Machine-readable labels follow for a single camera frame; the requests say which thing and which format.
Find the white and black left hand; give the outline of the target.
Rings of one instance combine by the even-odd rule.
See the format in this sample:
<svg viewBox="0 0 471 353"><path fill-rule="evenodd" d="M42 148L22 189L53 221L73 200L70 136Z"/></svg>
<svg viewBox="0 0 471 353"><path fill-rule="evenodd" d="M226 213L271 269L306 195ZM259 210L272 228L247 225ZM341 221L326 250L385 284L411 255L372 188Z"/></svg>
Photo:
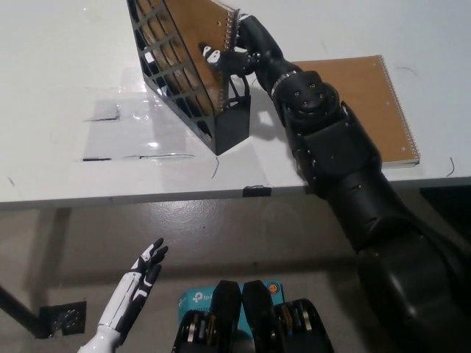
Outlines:
<svg viewBox="0 0 471 353"><path fill-rule="evenodd" d="M118 333L118 346L122 345L132 325L143 309L162 269L160 264L168 246L159 238L147 247L118 283L102 313L98 327L107 327Z"/></svg>

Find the black and white right hand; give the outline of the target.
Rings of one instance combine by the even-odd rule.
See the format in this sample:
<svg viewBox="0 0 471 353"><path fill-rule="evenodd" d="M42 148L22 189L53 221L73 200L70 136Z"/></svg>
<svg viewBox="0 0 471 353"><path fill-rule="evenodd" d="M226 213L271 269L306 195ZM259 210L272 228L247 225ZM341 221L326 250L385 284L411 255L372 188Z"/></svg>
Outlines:
<svg viewBox="0 0 471 353"><path fill-rule="evenodd" d="M213 71L239 77L255 74L270 96L281 81L301 71L285 59L275 39L253 15L239 18L235 45L241 50L215 49L204 42L199 43L199 50Z"/></svg>

